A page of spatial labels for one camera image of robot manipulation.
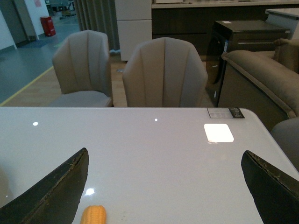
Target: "white cabinet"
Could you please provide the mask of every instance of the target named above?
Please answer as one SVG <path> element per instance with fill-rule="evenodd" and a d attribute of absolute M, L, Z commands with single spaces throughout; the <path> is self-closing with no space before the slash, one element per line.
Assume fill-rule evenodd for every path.
<path fill-rule="evenodd" d="M 288 28 L 288 39 L 299 39 L 299 8 L 266 9 L 266 13 L 266 23 Z"/>
<path fill-rule="evenodd" d="M 151 0 L 115 0 L 121 60 L 128 61 L 137 44 L 152 39 Z"/>

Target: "doorway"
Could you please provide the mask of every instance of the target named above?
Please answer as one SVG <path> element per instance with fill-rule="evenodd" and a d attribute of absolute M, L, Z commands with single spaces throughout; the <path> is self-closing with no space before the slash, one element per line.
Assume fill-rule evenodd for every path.
<path fill-rule="evenodd" d="M 16 46 L 26 44 L 28 38 L 14 0 L 0 0 L 0 10 Z"/>

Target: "white wall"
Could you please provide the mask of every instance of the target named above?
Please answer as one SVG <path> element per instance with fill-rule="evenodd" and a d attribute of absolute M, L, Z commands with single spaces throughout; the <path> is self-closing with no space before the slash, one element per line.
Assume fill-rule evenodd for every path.
<path fill-rule="evenodd" d="M 0 50 L 13 45 L 14 45 L 13 37 L 10 34 L 10 31 L 4 20 L 3 14 L 0 10 Z"/>
<path fill-rule="evenodd" d="M 43 34 L 43 27 L 41 24 L 42 16 L 49 16 L 49 12 L 47 10 L 47 6 L 44 0 L 40 0 L 42 7 L 36 7 L 34 0 L 25 0 L 27 10 L 29 12 L 29 16 L 31 18 L 34 30 L 36 31 L 36 35 Z"/>

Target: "gray floor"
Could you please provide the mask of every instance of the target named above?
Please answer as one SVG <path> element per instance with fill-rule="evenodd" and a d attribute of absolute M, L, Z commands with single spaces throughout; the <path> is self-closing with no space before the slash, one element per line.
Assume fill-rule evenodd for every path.
<path fill-rule="evenodd" d="M 0 54 L 0 103 L 14 95 L 52 66 L 52 56 L 69 34 L 78 32 L 76 16 L 53 17 L 56 35 L 42 37 L 50 43 L 41 48 L 17 48 Z"/>

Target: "beige upholstered chair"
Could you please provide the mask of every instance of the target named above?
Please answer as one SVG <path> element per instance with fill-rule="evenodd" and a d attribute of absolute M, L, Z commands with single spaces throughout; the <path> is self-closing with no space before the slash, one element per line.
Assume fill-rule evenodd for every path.
<path fill-rule="evenodd" d="M 128 107 L 199 107 L 206 82 L 195 47 L 169 37 L 139 44 L 123 72 Z"/>
<path fill-rule="evenodd" d="M 299 118 L 276 124 L 271 130 L 271 135 L 299 171 Z"/>
<path fill-rule="evenodd" d="M 52 61 L 62 96 L 49 106 L 113 106 L 106 34 L 91 30 L 71 34 Z"/>

